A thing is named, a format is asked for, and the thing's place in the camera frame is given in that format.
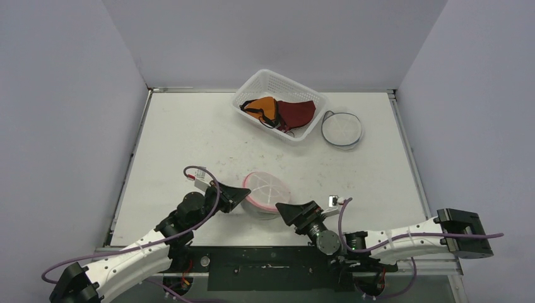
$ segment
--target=white wall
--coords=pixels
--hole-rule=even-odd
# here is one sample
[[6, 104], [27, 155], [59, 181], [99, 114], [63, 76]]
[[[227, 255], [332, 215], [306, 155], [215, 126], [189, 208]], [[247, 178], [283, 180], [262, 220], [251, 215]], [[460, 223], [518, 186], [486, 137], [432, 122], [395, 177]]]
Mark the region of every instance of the white wall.
[[1, 1], [0, 302], [102, 244], [146, 94], [100, 0]]
[[397, 88], [446, 0], [103, 0], [149, 86]]
[[397, 93], [431, 207], [478, 212], [470, 302], [534, 302], [535, 1], [450, 0]]

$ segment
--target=white plastic basket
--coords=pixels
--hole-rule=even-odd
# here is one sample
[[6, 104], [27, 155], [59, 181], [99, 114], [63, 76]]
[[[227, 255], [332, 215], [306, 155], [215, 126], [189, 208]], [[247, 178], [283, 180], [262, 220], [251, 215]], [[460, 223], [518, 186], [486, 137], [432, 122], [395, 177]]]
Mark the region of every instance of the white plastic basket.
[[[282, 100], [285, 102], [298, 103], [306, 101], [314, 101], [316, 111], [312, 121], [306, 126], [298, 129], [292, 129], [291, 134], [283, 133], [277, 129], [270, 129], [262, 125], [260, 121], [251, 115], [240, 110], [240, 105], [245, 101], [258, 99], [262, 97], [274, 97], [276, 100]], [[327, 104], [329, 99], [321, 93], [312, 90], [302, 84], [297, 83], [291, 79], [284, 77], [278, 73], [270, 71], [268, 69], [261, 69], [254, 74], [245, 84], [232, 96], [232, 107], [244, 118], [250, 121], [253, 125], [276, 135], [287, 143], [296, 143], [303, 141], [312, 129], [322, 119], [325, 111], [327, 110]]]

